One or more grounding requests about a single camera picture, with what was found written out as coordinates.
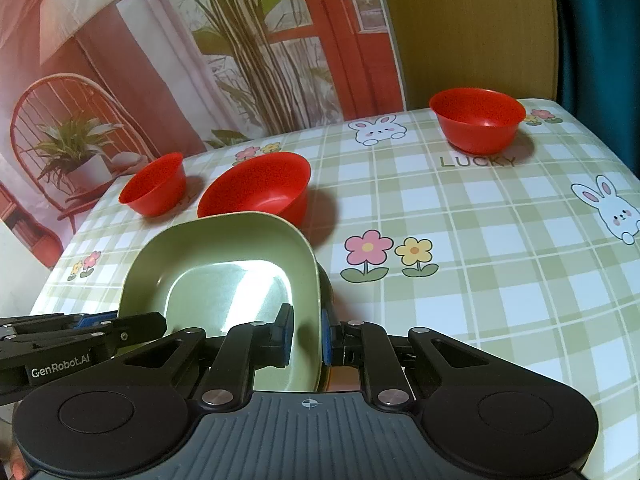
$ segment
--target printed backdrop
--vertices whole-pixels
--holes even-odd
[[[0,219],[52,267],[110,183],[158,156],[403,110],[385,15],[382,0],[2,0]]]

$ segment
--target bowl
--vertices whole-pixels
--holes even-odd
[[[207,187],[198,218],[239,211],[277,215],[300,227],[306,212],[311,166],[296,153],[267,153],[225,171]]]
[[[451,88],[434,95],[429,106],[454,147],[473,155],[506,148],[527,115],[513,97],[482,88]]]
[[[160,312],[167,334],[190,326],[207,337],[237,324],[273,322],[294,310],[289,365],[255,373],[254,389],[312,392],[322,369],[321,304],[331,287],[303,234],[274,215],[241,212],[169,227],[138,253],[124,281],[118,316]]]
[[[182,154],[169,153],[137,172],[118,200],[143,216],[158,216],[178,203],[186,184]]]

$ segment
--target chair backrest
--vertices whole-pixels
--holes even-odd
[[[117,153],[133,152],[155,157],[136,130],[130,115],[124,108],[94,81],[78,75],[59,73],[46,76],[32,83],[15,105],[11,122],[11,144],[14,154],[34,184],[60,211],[66,197],[76,192],[73,184],[62,178],[60,184],[40,176],[46,160],[33,150],[46,136],[38,128],[59,126],[77,114],[87,118],[99,118],[101,123],[122,124],[108,135],[110,144],[103,147],[111,158]]]
[[[455,86],[556,97],[556,0],[386,2],[409,109]]]

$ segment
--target rabbit face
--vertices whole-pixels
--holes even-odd
[[[598,210],[611,234],[631,245],[640,230],[640,212],[618,196],[616,188],[607,177],[599,175],[596,184],[598,191],[582,184],[573,184],[571,190],[585,204]]]
[[[356,140],[365,146],[373,146],[380,140],[400,139],[406,134],[406,128],[402,124],[395,123],[395,115],[380,117],[375,124],[369,121],[353,121],[349,124],[352,130],[356,130]]]

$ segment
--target large red bowl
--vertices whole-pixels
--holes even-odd
[[[436,113],[447,140],[473,155],[491,155],[506,148],[527,115],[513,97],[481,88],[451,88],[434,95]]]
[[[300,227],[310,178],[311,166],[306,158],[295,153],[267,153],[250,158],[213,181],[198,203],[198,218],[261,211]]]
[[[137,172],[118,200],[144,216],[158,216],[174,207],[184,195],[186,177],[182,154],[169,153]]]

